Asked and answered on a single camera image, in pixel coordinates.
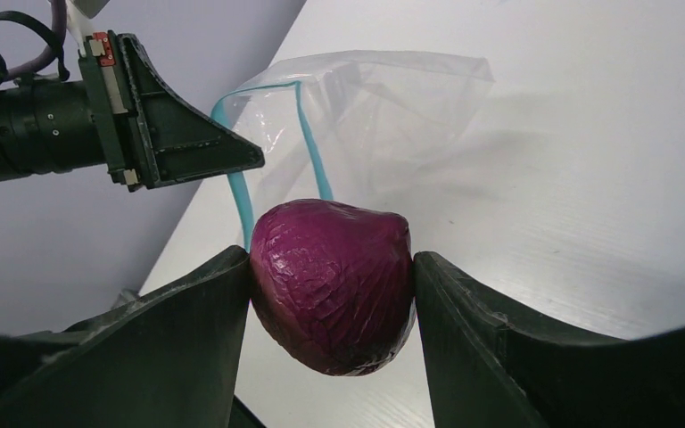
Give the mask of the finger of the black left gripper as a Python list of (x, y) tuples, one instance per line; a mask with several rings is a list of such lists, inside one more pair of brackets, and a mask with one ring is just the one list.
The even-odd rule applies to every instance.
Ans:
[(123, 177), (135, 189), (176, 185), (258, 169), (258, 145), (220, 125), (164, 82), (139, 39), (116, 36), (126, 109), (120, 114)]

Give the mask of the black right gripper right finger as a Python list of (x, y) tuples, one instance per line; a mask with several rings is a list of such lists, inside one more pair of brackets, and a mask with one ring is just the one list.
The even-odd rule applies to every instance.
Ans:
[(623, 340), (493, 290), (440, 254), (414, 258), (438, 427), (685, 427), (685, 327)]

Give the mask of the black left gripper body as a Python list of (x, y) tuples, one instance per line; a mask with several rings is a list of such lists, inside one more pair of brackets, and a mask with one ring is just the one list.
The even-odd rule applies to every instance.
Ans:
[(0, 53), (0, 182), (104, 165), (113, 183), (141, 188), (139, 134), (128, 126), (136, 110), (123, 69), (124, 35), (87, 37), (85, 47), (101, 52), (79, 59), (77, 81), (69, 79), (58, 37), (41, 37), (57, 63), (55, 76), (27, 73), (3, 89), (7, 69)]

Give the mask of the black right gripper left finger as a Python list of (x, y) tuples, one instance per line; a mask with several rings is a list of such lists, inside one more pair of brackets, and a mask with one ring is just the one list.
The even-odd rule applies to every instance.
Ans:
[(231, 246), (61, 332), (0, 334), (0, 427), (257, 427), (235, 395), (252, 272)]

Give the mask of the clear zip top bag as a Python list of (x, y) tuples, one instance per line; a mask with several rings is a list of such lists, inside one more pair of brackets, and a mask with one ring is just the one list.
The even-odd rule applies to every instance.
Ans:
[(299, 198), (365, 206), (403, 187), (466, 135), (494, 78), (483, 57), (349, 50), (276, 62), (211, 116), (265, 164), (228, 175), (248, 245), (257, 219)]

